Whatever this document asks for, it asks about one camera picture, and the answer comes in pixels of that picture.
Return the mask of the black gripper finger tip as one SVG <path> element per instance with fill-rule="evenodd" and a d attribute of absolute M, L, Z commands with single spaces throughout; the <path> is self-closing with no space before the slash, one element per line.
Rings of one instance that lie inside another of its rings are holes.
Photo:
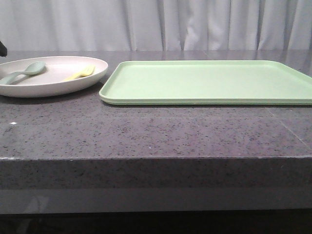
<path fill-rule="evenodd" d="M 6 57 L 7 56 L 7 48 L 5 45 L 0 41 L 0 56 Z"/>

